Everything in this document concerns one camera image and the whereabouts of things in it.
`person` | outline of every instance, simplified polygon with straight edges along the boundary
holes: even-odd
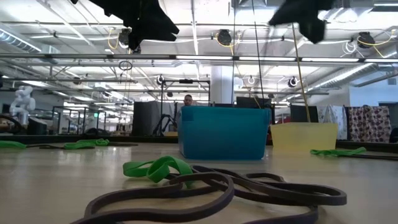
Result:
[[[193,103],[192,96],[189,95],[189,94],[186,95],[186,96],[184,97],[184,106],[191,106],[192,103]]]

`translucent yellow bin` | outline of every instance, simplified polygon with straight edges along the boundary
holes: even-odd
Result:
[[[311,149],[335,149],[338,125],[332,123],[286,123],[271,126],[275,151],[310,154]]]

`green rubber band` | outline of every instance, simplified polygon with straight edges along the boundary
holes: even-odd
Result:
[[[26,149],[26,145],[14,141],[0,141],[0,148]]]
[[[95,144],[90,142],[65,143],[63,147],[65,149],[71,150],[71,149],[81,149],[84,147],[95,147]]]
[[[109,144],[109,140],[107,139],[89,139],[89,140],[79,140],[77,143],[92,143],[96,146],[107,146]]]
[[[123,174],[128,177],[147,177],[151,181],[158,183],[170,174],[170,167],[176,169],[180,175],[192,174],[191,167],[181,159],[172,156],[164,156],[156,161],[148,162],[126,162],[123,164]]]
[[[317,156],[352,156],[356,154],[360,154],[362,152],[366,152],[365,147],[360,147],[355,150],[311,150],[310,153]]]

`wooden table surface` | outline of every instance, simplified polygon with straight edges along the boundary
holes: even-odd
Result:
[[[153,186],[146,179],[123,176],[128,161],[149,161],[171,155],[182,158],[176,144],[97,147],[59,151],[0,149],[0,223],[70,223],[83,216],[90,200],[121,189]],[[240,173],[271,172],[286,181],[330,185],[348,194],[345,206],[320,207],[321,224],[396,223],[398,163],[370,159],[321,159],[309,153],[278,153],[267,148],[261,161],[190,161]],[[126,207],[179,209],[203,205],[219,192],[181,199],[140,199],[115,203],[104,210]],[[244,223],[299,214],[304,207],[250,202],[235,197],[221,212],[192,223]]]

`white robot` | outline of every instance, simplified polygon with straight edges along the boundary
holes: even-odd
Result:
[[[31,86],[20,86],[15,92],[16,98],[10,106],[10,115],[15,117],[21,125],[28,124],[29,112],[36,108],[35,99],[30,97],[32,91]]]

